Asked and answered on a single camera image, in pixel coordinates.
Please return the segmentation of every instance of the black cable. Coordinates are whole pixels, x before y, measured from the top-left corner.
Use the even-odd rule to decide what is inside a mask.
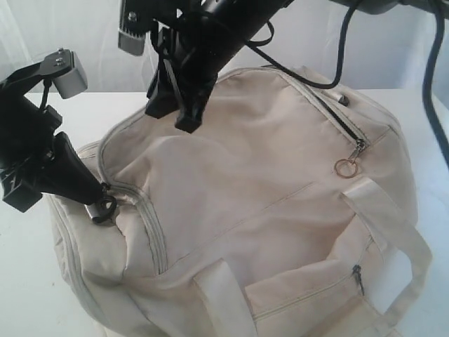
[[[50,79],[44,79],[42,101],[41,101],[41,106],[39,107],[39,111],[41,111],[41,112],[47,106],[48,93],[50,93],[51,85],[52,85],[52,82]]]
[[[274,26],[270,21],[267,22],[267,26],[268,26],[268,29],[270,32],[270,37],[268,39],[262,40],[262,41],[249,41],[249,43],[252,44],[254,47],[263,47],[263,46],[266,46],[267,44],[269,44],[271,41],[273,41]]]
[[[335,88],[342,79],[342,73],[343,73],[343,64],[344,64],[344,50],[346,47],[346,38],[347,38],[347,32],[349,29],[349,23],[351,22],[352,16],[354,15],[357,8],[361,5],[361,3],[364,0],[355,0],[355,2],[349,7],[349,10],[347,11],[346,15],[344,16],[344,20],[342,23],[342,29],[340,31],[340,40],[338,44],[338,57],[337,57],[337,70],[335,73],[335,78],[330,84],[322,84],[322,83],[316,83],[314,81],[310,81],[309,79],[306,79],[305,77],[300,76],[299,74],[296,74],[295,72],[291,71],[287,67],[284,67],[281,63],[277,62],[275,59],[267,55],[265,52],[261,51],[257,46],[253,44],[251,41],[247,41],[240,35],[236,34],[231,28],[223,24],[221,21],[219,21],[214,15],[212,15],[209,12],[205,11],[197,11],[193,12],[195,14],[202,15],[204,17],[207,17],[211,20],[213,20],[217,25],[221,26],[221,28],[227,30],[234,38],[239,39],[242,41],[249,49],[257,53],[260,57],[264,58],[267,62],[271,63],[273,66],[281,70],[282,72],[285,72],[286,74],[290,75],[294,79],[308,85],[313,86],[314,88],[319,89],[332,89]]]
[[[436,114],[434,103],[432,102],[432,82],[434,80],[436,61],[443,45],[445,23],[441,0],[428,0],[432,12],[434,12],[436,20],[436,34],[434,44],[431,48],[429,60],[427,61],[426,72],[424,75],[424,83],[422,86],[422,102],[426,110],[432,130],[434,131],[436,140],[440,145],[446,164],[449,168],[449,142],[441,122]]]

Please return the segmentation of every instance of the beige duffel bag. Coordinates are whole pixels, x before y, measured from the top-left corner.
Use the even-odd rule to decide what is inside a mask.
[[[219,80],[193,135],[175,118],[141,110],[80,151],[119,200],[107,226],[50,198],[62,275],[104,336],[395,336],[431,253],[388,111],[257,68]],[[381,315],[392,247],[413,280]]]

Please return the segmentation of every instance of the key ring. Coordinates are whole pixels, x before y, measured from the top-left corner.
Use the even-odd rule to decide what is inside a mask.
[[[350,166],[353,166],[354,172],[352,174],[348,174],[348,175],[343,174],[341,172],[341,168],[344,164],[349,164]],[[357,176],[357,174],[358,174],[358,164],[355,160],[341,159],[335,163],[334,170],[339,177],[344,178],[344,179],[351,179],[351,178],[354,178],[355,176]]]

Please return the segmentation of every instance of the fabric strap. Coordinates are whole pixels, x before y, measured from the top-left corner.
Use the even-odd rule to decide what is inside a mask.
[[[389,243],[410,259],[413,278],[394,302],[360,337],[388,336],[424,287],[432,259],[430,248],[389,195],[373,180],[362,178],[343,196],[348,205],[367,224],[376,228]]]
[[[253,317],[228,264],[219,260],[194,277],[214,337],[257,337]]]

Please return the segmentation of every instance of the white backdrop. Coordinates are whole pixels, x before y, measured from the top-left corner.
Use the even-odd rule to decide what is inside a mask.
[[[141,58],[116,47],[119,2],[0,0],[0,75],[64,46],[79,54],[90,91],[146,91],[157,59],[150,47]],[[332,77],[345,11],[327,0],[296,0],[273,19],[276,36],[265,49],[289,67],[308,65]],[[398,6],[378,16],[357,13],[349,31],[344,83],[354,88],[419,86],[433,36],[432,16],[414,8]],[[448,62],[446,39],[435,92],[447,106]],[[227,69],[265,63],[243,50]]]

